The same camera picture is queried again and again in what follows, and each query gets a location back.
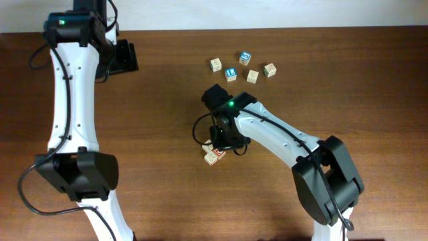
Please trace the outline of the red letter E block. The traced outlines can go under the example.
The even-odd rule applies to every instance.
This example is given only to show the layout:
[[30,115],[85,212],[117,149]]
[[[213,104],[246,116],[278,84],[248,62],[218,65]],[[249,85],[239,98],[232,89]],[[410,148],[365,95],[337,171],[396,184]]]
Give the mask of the red letter E block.
[[218,160],[220,160],[221,158],[223,158],[225,156],[225,154],[226,154],[225,151],[220,151],[219,149],[213,149],[212,152],[214,154],[216,154]]

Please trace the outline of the plain wooden picture block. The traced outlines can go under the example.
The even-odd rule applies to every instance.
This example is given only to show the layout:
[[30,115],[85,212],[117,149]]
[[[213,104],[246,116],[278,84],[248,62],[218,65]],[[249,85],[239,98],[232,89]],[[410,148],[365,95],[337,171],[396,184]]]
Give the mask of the plain wooden picture block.
[[204,160],[212,166],[218,161],[218,156],[214,152],[210,151],[204,156]]

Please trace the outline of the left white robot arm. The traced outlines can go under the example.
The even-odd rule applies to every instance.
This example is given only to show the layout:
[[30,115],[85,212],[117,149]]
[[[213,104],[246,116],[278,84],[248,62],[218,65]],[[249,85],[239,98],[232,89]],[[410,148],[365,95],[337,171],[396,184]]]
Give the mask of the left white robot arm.
[[33,168],[86,213],[99,240],[134,240],[120,209],[115,156],[102,153],[94,124],[94,88],[138,70],[134,45],[119,39],[111,1],[74,1],[51,13],[43,36],[54,68],[54,114],[47,153]]

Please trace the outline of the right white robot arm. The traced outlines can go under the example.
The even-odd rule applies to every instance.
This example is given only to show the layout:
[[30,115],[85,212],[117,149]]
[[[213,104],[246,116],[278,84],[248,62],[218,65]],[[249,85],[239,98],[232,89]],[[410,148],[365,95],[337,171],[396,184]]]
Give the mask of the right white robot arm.
[[218,84],[201,101],[212,122],[208,146],[234,153],[246,151],[252,141],[264,146],[292,170],[298,199],[314,220],[313,240],[347,240],[354,230],[349,217],[364,183],[339,138],[322,140],[299,131],[256,97],[246,92],[232,96]]

